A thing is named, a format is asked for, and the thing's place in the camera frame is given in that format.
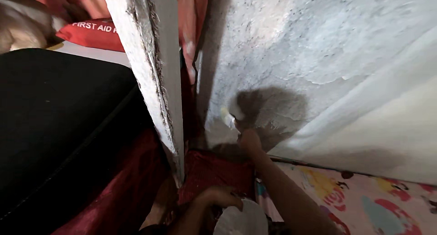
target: black cushion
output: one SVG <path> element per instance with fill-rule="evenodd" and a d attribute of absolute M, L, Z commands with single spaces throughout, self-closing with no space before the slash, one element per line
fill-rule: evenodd
<path fill-rule="evenodd" d="M 66 175 L 71 181 L 75 179 L 77 166 L 83 168 L 87 164 L 88 154 L 93 159 L 88 168 L 92 169 L 98 158 L 118 150 L 112 147 L 118 136 L 123 138 L 123 134 L 126 137 L 137 133 L 138 130 L 126 132 L 131 126 L 117 122 L 113 123 L 116 125 L 105 137 L 98 136 L 132 97 L 136 98 L 135 110 L 141 106 L 141 115 L 129 118 L 130 112 L 125 112 L 121 120 L 129 120 L 129 123 L 138 120 L 136 123 L 141 124 L 144 115 L 148 116 L 129 68 L 55 51 L 22 49 L 0 55 L 0 89 L 0 219 L 3 221 L 13 217 L 14 212 L 19 213 L 26 207 L 26 202 L 41 204 L 35 197 L 47 196 L 41 195 L 45 185 L 52 185 L 51 188 L 46 187 L 46 192 L 52 192 L 59 186 L 50 184 L 51 179 L 63 182 L 56 177 L 62 169 L 69 169 L 64 172 L 69 172 Z M 103 144 L 107 144 L 104 149 L 110 152 L 95 152 Z M 74 161 L 77 162 L 76 167 L 66 167 Z M 83 183 L 83 180 L 75 183 L 75 188 L 81 185 L 81 181 Z M 55 226 L 65 219 L 58 219 Z M 53 228 L 49 227 L 46 232 L 51 232 Z"/>

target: red first aid bag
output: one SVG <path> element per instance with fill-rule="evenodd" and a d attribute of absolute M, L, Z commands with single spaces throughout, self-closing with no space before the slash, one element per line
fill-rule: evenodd
<path fill-rule="evenodd" d="M 60 29 L 56 36 L 84 47 L 124 52 L 111 19 L 72 23 Z"/>

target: white paper plate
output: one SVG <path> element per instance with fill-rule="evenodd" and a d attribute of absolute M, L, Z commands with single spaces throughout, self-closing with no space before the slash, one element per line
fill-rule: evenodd
<path fill-rule="evenodd" d="M 257 203 L 243 200 L 243 212 L 228 207 L 217 221 L 213 235 L 267 235 L 268 223 Z"/>

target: hand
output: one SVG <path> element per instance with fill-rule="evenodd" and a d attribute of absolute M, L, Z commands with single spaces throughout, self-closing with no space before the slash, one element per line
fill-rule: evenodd
<path fill-rule="evenodd" d="M 204 190 L 194 200 L 194 202 L 210 205 L 218 205 L 222 208 L 235 206 L 240 211 L 243 210 L 243 202 L 241 199 L 232 195 L 232 187 L 210 187 Z"/>
<path fill-rule="evenodd" d="M 254 129 L 246 129 L 239 138 L 240 148 L 251 155 L 262 151 L 261 140 Z"/>

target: cartoon print fabric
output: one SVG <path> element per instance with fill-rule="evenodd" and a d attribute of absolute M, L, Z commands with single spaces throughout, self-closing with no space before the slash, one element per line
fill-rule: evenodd
<path fill-rule="evenodd" d="M 345 235 L 437 235 L 437 188 L 429 185 L 276 163 Z M 263 183 L 257 202 L 273 221 L 283 221 Z"/>

